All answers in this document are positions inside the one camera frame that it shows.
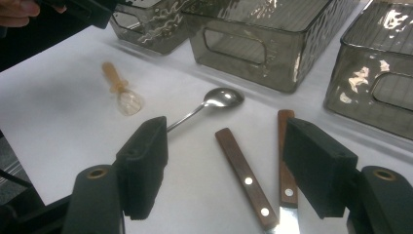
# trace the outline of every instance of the knife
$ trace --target knife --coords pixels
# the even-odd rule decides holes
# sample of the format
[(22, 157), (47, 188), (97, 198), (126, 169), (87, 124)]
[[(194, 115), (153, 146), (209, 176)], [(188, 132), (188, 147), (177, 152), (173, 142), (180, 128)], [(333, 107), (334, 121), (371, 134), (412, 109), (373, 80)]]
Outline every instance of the knife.
[(233, 134), (229, 129), (222, 129), (215, 133), (215, 137), (237, 175), (264, 233), (274, 233), (274, 228), (279, 223), (279, 219), (262, 191), (252, 169), (249, 167)]
[(279, 192), (280, 192), (280, 225), (276, 227), (277, 234), (299, 234), (298, 225), (298, 193), (294, 176), (283, 161), (283, 145), (286, 132), (286, 121), (294, 118), (294, 111), (284, 109), (279, 111)]

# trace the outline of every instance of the spoon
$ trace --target spoon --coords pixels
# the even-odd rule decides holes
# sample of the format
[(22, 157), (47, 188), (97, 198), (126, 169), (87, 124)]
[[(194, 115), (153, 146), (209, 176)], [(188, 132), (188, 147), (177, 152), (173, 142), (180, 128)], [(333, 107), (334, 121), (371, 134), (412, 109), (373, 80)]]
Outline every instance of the spoon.
[(187, 114), (183, 119), (171, 124), (167, 127), (167, 132), (176, 128), (187, 119), (191, 118), (196, 113), (200, 112), (204, 107), (232, 107), (237, 106), (244, 101), (244, 95), (238, 91), (229, 88), (216, 88), (209, 91), (204, 97), (204, 101), (191, 113)]
[(128, 85), (127, 80), (121, 80), (115, 66), (112, 62), (105, 62), (102, 65), (103, 72), (112, 83), (110, 93), (118, 94), (118, 107), (121, 113), (126, 116), (135, 114), (142, 107), (139, 96), (125, 87)]

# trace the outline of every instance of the white table surface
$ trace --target white table surface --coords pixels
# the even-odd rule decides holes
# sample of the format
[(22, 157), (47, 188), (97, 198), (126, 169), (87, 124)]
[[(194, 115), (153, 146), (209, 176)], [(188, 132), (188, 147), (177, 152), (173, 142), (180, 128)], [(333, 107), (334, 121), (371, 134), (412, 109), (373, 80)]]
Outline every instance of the white table surface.
[[(242, 106), (205, 109), (169, 133), (169, 164), (150, 216), (126, 218), (127, 233), (261, 233), (214, 133), (230, 128), (273, 208), (278, 212), (277, 112), (293, 109), (358, 155), (357, 168), (389, 168), (413, 183), (413, 144), (322, 107), (339, 39), (360, 6), (292, 95), (195, 63), (189, 41), (168, 56), (119, 42), (112, 28), (89, 27), (49, 50), (0, 73), (0, 129), (46, 204), (71, 193), (83, 169), (112, 164), (145, 120), (169, 124), (198, 106), (216, 87), (244, 92)], [(101, 65), (112, 61), (144, 99), (137, 114), (116, 109)], [(347, 233), (343, 218), (317, 217), (299, 194), (303, 234)]]

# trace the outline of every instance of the gray glass box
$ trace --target gray glass box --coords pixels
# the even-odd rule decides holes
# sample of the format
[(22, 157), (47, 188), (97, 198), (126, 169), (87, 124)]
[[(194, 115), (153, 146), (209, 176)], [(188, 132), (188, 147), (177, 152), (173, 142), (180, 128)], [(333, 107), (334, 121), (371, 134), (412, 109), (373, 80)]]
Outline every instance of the gray glass box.
[(324, 105), (413, 139), (413, 1), (370, 2), (341, 39)]
[(119, 0), (110, 23), (119, 39), (169, 54), (188, 38), (181, 9), (190, 0)]
[(198, 0), (183, 9), (197, 63), (293, 93), (357, 0)]

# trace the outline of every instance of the wooden knife handle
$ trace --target wooden knife handle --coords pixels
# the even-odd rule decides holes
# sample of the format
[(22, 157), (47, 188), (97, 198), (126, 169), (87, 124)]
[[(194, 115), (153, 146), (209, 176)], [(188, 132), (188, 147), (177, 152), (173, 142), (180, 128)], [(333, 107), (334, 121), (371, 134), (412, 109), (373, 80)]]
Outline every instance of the wooden knife handle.
[(233, 134), (229, 129), (223, 129), (216, 132), (215, 137), (224, 151), (224, 154), (231, 164), (234, 172), (238, 176), (239, 182), (244, 188), (244, 192), (248, 197), (249, 203), (258, 216), (262, 227), (264, 230), (274, 228), (279, 223), (279, 219), (274, 213), (267, 197), (258, 183), (258, 180), (238, 147)]
[(286, 120), (294, 118), (294, 111), (280, 110), (279, 111), (279, 179), (280, 179), (280, 205), (283, 207), (297, 208), (297, 184), (294, 176), (289, 171), (283, 160), (283, 146), (286, 132)]

